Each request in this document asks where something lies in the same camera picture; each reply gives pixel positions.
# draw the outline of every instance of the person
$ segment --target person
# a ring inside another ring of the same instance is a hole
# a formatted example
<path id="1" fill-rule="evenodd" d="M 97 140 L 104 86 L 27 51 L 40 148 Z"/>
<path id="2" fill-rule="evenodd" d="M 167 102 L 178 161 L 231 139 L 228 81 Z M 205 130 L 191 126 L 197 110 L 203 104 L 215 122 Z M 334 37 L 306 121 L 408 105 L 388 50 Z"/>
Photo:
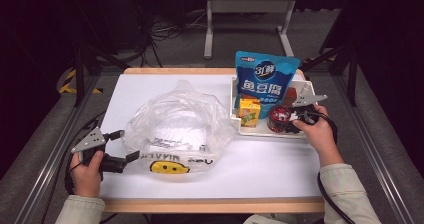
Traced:
<path id="1" fill-rule="evenodd" d="M 323 106 L 316 105 L 316 111 L 328 116 Z M 300 120 L 293 124 L 305 132 L 309 142 L 318 153 L 322 184 L 332 201 L 355 223 L 380 223 L 367 197 L 365 188 L 352 166 L 346 164 L 340 155 L 333 133 L 327 121 L 319 118 L 315 125 Z M 104 202 L 99 198 L 100 174 L 98 172 L 103 153 L 98 151 L 88 166 L 79 165 L 73 170 L 76 195 L 70 195 L 57 219 L 63 223 L 99 223 L 104 210 Z M 74 154 L 71 168 L 78 165 L 78 155 Z M 342 217 L 325 202 L 325 223 L 345 223 Z M 152 215 L 152 223 L 285 223 L 272 219 L 269 215 Z"/>

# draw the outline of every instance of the blue snack bag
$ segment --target blue snack bag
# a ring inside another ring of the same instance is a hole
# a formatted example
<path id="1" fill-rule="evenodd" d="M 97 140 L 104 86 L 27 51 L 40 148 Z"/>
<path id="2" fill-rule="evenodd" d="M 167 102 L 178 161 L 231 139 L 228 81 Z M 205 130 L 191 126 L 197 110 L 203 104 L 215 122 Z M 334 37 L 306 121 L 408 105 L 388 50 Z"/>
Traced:
<path id="1" fill-rule="evenodd" d="M 236 53 L 237 100 L 254 97 L 261 103 L 259 119 L 280 102 L 300 65 L 294 57 L 238 51 Z"/>

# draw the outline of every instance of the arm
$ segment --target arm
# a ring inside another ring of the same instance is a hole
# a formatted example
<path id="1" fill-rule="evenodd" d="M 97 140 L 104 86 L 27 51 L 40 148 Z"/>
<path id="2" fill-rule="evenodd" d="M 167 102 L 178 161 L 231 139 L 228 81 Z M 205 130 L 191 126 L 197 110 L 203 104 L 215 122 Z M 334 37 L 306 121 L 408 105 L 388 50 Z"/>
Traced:
<path id="1" fill-rule="evenodd" d="M 78 154 L 71 161 L 75 181 L 76 195 L 70 195 L 63 205 L 56 223 L 99 223 L 105 204 L 99 199 L 100 173 L 99 167 L 103 152 L 94 154 L 88 166 L 79 165 Z"/>
<path id="2" fill-rule="evenodd" d="M 315 106 L 315 109 L 328 116 L 325 107 Z M 380 223 L 356 172 L 344 163 L 327 121 L 320 118 L 315 125 L 308 125 L 295 120 L 293 124 L 306 133 L 309 142 L 317 151 L 321 165 L 321 181 L 333 202 L 355 223 Z M 344 223 L 342 217 L 327 202 L 324 222 Z"/>

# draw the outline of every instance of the small orange carton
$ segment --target small orange carton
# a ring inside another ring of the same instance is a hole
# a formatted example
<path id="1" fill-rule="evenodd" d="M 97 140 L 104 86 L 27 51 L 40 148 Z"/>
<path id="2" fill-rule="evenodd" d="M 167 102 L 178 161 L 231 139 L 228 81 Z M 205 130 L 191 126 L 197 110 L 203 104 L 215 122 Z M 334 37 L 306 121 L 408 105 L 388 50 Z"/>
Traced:
<path id="1" fill-rule="evenodd" d="M 261 111 L 261 103 L 256 98 L 241 98 L 239 107 L 239 117 L 241 126 L 256 127 L 259 113 Z"/>

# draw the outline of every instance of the white tray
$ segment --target white tray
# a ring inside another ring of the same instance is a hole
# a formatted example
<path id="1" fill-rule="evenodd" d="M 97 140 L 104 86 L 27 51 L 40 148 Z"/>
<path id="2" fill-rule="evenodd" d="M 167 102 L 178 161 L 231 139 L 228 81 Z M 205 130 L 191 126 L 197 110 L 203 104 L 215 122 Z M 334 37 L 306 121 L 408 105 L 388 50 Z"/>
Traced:
<path id="1" fill-rule="evenodd" d="M 310 81 L 300 81 L 292 80 L 290 87 L 296 89 L 297 95 L 315 95 L 312 82 Z M 243 127 L 241 126 L 241 119 L 238 117 L 238 108 L 234 108 L 234 103 L 237 97 L 237 78 L 232 78 L 231 83 L 231 100 L 230 100 L 230 117 L 233 126 L 239 131 L 241 135 L 245 136 L 267 136 L 267 137 L 285 137 L 285 138 L 306 138 L 305 133 L 300 131 L 297 134 L 280 132 L 276 133 L 271 131 L 268 126 L 268 117 L 265 119 L 259 119 L 256 127 Z M 292 114 L 290 120 L 296 119 L 296 116 Z"/>

